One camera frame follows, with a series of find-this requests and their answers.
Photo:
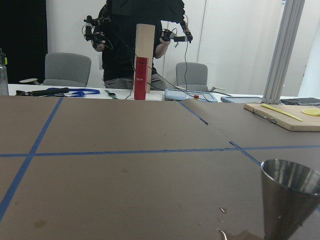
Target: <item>white wall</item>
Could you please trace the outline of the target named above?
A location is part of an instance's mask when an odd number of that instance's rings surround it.
[[[104,88],[99,57],[84,39],[82,27],[87,15],[98,17],[105,0],[47,0],[48,52],[82,54],[91,58],[88,87]]]
[[[298,96],[308,64],[312,45],[320,20],[320,1],[305,0],[299,28],[296,34],[290,63],[286,73],[283,96]]]
[[[299,91],[300,97],[320,97],[320,21]]]
[[[98,16],[105,0],[47,0],[48,51],[83,54],[92,59],[88,86],[102,87],[98,53],[82,35],[87,15]],[[183,0],[194,37],[191,44],[172,42],[164,57],[154,61],[160,74],[176,84],[179,62],[208,66],[208,86],[226,93],[263,94],[284,5],[282,0]],[[320,16],[320,1],[306,0],[283,91],[298,94]],[[164,28],[177,28],[163,22]]]

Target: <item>blue painter's tape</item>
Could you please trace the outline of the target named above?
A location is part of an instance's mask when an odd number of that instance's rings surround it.
[[[172,150],[138,150],[138,151],[85,151],[85,152],[46,152],[36,153],[35,156],[85,156],[85,155],[116,155],[116,154],[161,154],[161,153],[190,153],[190,152],[219,152],[237,151],[235,148],[200,148],[200,149],[172,149]]]
[[[256,160],[253,156],[251,156],[249,153],[247,153],[243,148],[239,147],[236,143],[233,141],[230,141],[230,143],[235,146],[236,149],[238,149],[240,152],[242,152],[244,155],[246,155],[248,158],[250,158],[254,163],[261,165],[261,162]]]
[[[201,116],[199,116],[198,114],[196,114],[194,111],[192,111],[189,107],[187,107],[182,101],[179,101],[179,103],[185,108],[187,109],[190,113],[192,113],[193,115],[195,115],[198,119],[200,119],[202,122],[204,122],[205,124],[209,124],[209,122],[207,122],[205,119],[203,119]]]
[[[52,122],[52,119],[54,118],[59,106],[61,105],[61,102],[62,102],[63,98],[61,97],[57,104],[55,105],[53,111],[51,112],[49,118],[47,119],[47,121],[45,122],[41,132],[39,133],[38,137],[36,138],[30,152],[28,153],[28,155],[26,156],[24,162],[22,163],[19,171],[17,172],[14,180],[12,181],[8,191],[6,192],[3,200],[1,201],[0,203],[0,223],[8,209],[8,206],[12,200],[12,198],[14,197],[16,191],[17,191],[17,188],[22,180],[22,178],[24,177],[33,157],[35,156],[36,154],[36,151],[42,141],[42,139],[44,138],[44,135],[50,125],[50,123]]]
[[[320,145],[306,145],[306,146],[260,146],[260,147],[243,147],[244,150],[274,150],[274,149],[316,149]]]
[[[26,157],[26,153],[0,154],[0,158]]]

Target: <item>metal pole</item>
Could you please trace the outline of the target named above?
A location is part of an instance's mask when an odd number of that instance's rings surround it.
[[[262,102],[280,104],[280,96],[305,0],[286,0]]]

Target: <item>silver water bottle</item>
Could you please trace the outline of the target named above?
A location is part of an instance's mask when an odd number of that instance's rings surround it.
[[[8,96],[8,77],[6,68],[6,55],[2,52],[0,48],[0,96]]]

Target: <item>brown cardboard surface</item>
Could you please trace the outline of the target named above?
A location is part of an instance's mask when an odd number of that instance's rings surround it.
[[[206,119],[208,127],[218,131],[240,147],[274,147],[319,145],[317,131],[288,131],[263,120],[244,109],[243,103],[210,103],[196,100],[183,101]]]
[[[320,173],[320,147],[290,149],[247,150],[259,162],[268,159],[283,159],[307,166]]]
[[[55,97],[0,96],[0,154],[26,154],[57,104]]]
[[[276,124],[290,131],[320,131],[320,116],[310,116],[304,114],[305,109],[318,109],[316,106],[296,106],[296,105],[271,105],[274,108],[292,114],[303,121],[296,120],[280,112],[268,109],[261,104],[246,103],[244,108],[250,112],[255,109],[257,113],[267,118],[276,119]]]
[[[0,157],[0,203],[17,175],[23,161],[23,157]]]
[[[230,147],[178,102],[65,98],[38,153]]]
[[[35,157],[0,239],[262,240],[260,184],[239,151]]]

